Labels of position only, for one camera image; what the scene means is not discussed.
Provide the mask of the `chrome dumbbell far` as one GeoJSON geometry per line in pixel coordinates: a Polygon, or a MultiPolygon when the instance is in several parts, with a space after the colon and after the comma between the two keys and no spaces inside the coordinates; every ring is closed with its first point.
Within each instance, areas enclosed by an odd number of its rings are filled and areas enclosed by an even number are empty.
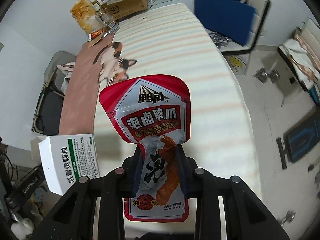
{"type": "Polygon", "coordinates": [[[261,83],[266,83],[270,80],[272,83],[276,83],[280,75],[277,70],[272,70],[270,72],[267,71],[266,68],[260,68],[255,74],[254,77],[258,79],[261,83]]]}

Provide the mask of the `green white medicine box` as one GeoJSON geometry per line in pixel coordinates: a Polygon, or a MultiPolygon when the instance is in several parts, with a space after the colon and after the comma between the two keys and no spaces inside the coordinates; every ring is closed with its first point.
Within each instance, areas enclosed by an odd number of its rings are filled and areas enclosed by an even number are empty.
{"type": "Polygon", "coordinates": [[[80,177],[100,177],[93,134],[39,136],[30,142],[50,192],[63,196],[80,177]]]}

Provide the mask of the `pink brown tablecloth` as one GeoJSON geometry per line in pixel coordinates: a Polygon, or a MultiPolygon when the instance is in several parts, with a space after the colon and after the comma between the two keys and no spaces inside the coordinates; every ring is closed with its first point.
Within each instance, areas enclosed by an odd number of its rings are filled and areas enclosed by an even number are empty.
{"type": "Polygon", "coordinates": [[[65,93],[59,135],[93,133],[101,70],[101,65],[93,61],[113,37],[107,35],[92,47],[88,42],[82,45],[65,93]]]}

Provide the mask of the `yellow smiley plastic bag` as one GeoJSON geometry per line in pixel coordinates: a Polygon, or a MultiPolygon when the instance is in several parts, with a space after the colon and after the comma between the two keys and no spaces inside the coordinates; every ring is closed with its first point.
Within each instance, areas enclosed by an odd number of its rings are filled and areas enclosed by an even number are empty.
{"type": "Polygon", "coordinates": [[[247,74],[250,58],[250,54],[225,56],[227,63],[236,77],[247,74]]]}

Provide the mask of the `red duck feet snack bag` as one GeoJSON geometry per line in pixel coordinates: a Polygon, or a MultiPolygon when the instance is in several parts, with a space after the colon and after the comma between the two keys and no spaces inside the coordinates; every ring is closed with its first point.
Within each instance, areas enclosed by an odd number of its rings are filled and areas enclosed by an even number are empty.
{"type": "Polygon", "coordinates": [[[171,75],[147,75],[104,88],[99,102],[120,137],[136,144],[143,157],[139,189],[126,198],[133,222],[183,222],[188,200],[180,187],[175,148],[190,138],[187,85],[171,75]]]}

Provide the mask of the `chrome dumbbell near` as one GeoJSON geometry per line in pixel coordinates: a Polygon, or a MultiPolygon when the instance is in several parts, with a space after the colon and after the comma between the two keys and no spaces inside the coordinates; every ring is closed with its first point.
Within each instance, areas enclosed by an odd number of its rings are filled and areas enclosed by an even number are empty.
{"type": "Polygon", "coordinates": [[[281,227],[283,227],[285,223],[292,223],[295,218],[295,215],[295,211],[289,210],[287,211],[286,216],[284,218],[278,219],[278,223],[281,227]]]}

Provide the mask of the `grey folding chair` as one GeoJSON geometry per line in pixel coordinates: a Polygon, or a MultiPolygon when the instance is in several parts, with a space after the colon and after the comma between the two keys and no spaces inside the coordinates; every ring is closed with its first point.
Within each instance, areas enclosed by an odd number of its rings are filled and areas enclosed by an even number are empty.
{"type": "Polygon", "coordinates": [[[76,56],[58,51],[43,75],[43,86],[34,112],[31,130],[43,135],[58,135],[67,87],[76,56]]]}

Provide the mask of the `white chair with clothes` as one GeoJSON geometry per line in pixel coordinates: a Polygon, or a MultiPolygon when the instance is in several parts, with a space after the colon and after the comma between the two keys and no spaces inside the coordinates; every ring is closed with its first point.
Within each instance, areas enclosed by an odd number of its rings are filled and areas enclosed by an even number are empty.
{"type": "Polygon", "coordinates": [[[319,106],[319,25],[307,18],[278,46],[277,52],[293,74],[290,81],[297,83],[319,106]]]}

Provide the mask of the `blue cushioned chair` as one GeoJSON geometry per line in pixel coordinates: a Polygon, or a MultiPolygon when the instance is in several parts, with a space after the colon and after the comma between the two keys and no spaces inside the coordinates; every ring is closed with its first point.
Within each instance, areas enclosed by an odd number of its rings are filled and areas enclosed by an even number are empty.
{"type": "Polygon", "coordinates": [[[219,46],[225,56],[253,51],[270,7],[270,0],[194,0],[194,14],[204,28],[231,39],[219,46]]]}

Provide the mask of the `black blue workout bench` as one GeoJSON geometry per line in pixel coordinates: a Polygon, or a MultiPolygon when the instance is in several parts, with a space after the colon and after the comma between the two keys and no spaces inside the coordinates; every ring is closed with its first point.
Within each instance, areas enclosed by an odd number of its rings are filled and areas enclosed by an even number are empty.
{"type": "Polygon", "coordinates": [[[289,129],[281,138],[276,139],[281,167],[287,169],[287,161],[296,163],[319,143],[319,111],[303,118],[289,129]]]}

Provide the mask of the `chrome dumbbell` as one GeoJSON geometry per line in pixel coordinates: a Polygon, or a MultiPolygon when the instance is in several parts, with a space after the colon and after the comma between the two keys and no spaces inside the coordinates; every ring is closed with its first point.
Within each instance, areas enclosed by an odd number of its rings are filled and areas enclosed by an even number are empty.
{"type": "Polygon", "coordinates": [[[260,68],[255,74],[254,77],[258,79],[261,83],[266,83],[270,80],[272,83],[276,83],[280,75],[277,70],[272,70],[270,72],[267,71],[266,68],[260,68]]]}
{"type": "Polygon", "coordinates": [[[295,215],[295,211],[289,210],[287,211],[286,216],[284,218],[278,219],[278,223],[281,227],[283,227],[285,223],[292,223],[295,218],[295,215]]]}

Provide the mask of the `clear glass bottle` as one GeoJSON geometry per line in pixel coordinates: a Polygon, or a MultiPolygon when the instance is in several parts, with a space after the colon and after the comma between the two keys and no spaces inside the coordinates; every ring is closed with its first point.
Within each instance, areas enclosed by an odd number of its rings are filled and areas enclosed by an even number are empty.
{"type": "Polygon", "coordinates": [[[119,25],[116,20],[104,8],[97,8],[95,10],[95,18],[108,34],[114,34],[119,30],[119,25]]]}

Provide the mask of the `yellow chips bag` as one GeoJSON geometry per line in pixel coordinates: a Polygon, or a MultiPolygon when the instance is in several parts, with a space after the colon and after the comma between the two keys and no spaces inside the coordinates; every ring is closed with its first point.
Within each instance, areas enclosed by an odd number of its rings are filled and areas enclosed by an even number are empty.
{"type": "Polygon", "coordinates": [[[71,8],[70,13],[87,35],[101,29],[101,25],[95,18],[93,3],[90,0],[77,1],[71,8]]]}

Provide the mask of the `brown cardboard shipping box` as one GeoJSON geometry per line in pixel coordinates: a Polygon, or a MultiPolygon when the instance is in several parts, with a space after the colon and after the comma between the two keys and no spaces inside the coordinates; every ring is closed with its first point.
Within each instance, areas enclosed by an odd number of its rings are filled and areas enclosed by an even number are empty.
{"type": "Polygon", "coordinates": [[[148,0],[113,0],[102,4],[101,7],[107,9],[115,20],[120,20],[136,12],[146,10],[148,0]]]}

